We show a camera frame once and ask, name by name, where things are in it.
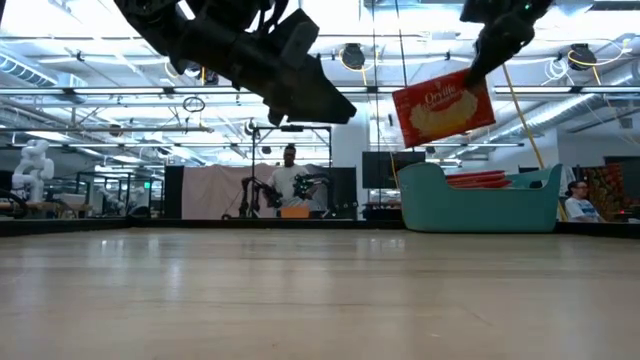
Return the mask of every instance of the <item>teal bathtub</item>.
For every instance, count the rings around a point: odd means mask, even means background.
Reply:
[[[503,189],[454,189],[440,166],[420,163],[398,172],[407,228],[425,232],[545,233],[556,223],[562,165],[508,175]],[[542,181],[540,189],[530,189]]]

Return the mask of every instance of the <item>orange box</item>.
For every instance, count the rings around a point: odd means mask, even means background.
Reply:
[[[283,219],[308,219],[311,212],[308,206],[292,206],[280,209]]]
[[[466,88],[469,69],[393,93],[405,147],[495,124],[487,83]]]

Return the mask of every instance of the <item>man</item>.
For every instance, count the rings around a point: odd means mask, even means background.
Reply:
[[[596,208],[587,200],[589,188],[584,181],[572,181],[569,183],[567,196],[564,203],[567,209],[567,217],[571,222],[606,222]]]
[[[284,166],[273,172],[267,184],[282,194],[282,207],[303,205],[306,201],[293,194],[295,191],[293,185],[296,183],[296,175],[306,175],[309,172],[304,167],[295,164],[296,148],[293,144],[289,144],[284,149],[283,159]],[[310,200],[313,197],[316,189],[313,187],[309,190],[307,199]]]

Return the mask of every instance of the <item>white shirt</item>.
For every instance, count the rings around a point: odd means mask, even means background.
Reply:
[[[296,175],[306,175],[308,173],[309,171],[304,167],[293,165],[292,167],[277,168],[271,174],[267,184],[282,194],[282,207],[300,206],[305,203],[304,200],[293,195],[295,191],[293,185],[296,183]]]
[[[591,205],[589,200],[578,200],[570,197],[564,203],[565,209],[567,209],[567,216],[571,222],[579,222],[578,217],[586,217],[589,222],[600,222],[600,214],[596,208]]]

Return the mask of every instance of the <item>yellow pole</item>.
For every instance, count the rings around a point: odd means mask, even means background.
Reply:
[[[531,147],[533,151],[536,153],[536,158],[538,159],[538,164],[540,165],[540,169],[544,169],[544,162],[542,161],[542,156],[540,155],[540,151],[538,150],[538,146],[536,142],[533,140],[533,134],[529,129],[529,125],[527,125],[527,121],[524,119],[524,114],[522,113],[522,109],[520,109],[520,104],[518,103],[518,97],[516,93],[513,91],[513,83],[511,82],[511,76],[509,75],[509,70],[507,70],[507,66],[502,64],[502,70],[504,71],[504,76],[507,79],[507,84],[509,85],[509,90],[511,90],[511,98],[513,99],[513,105],[516,107],[516,111],[518,112],[518,117],[520,117],[520,122],[522,122],[522,127],[527,132],[527,136],[529,137],[529,141],[531,142]],[[567,214],[564,211],[564,208],[558,201],[558,211],[560,211],[560,217],[562,221],[567,221]]]

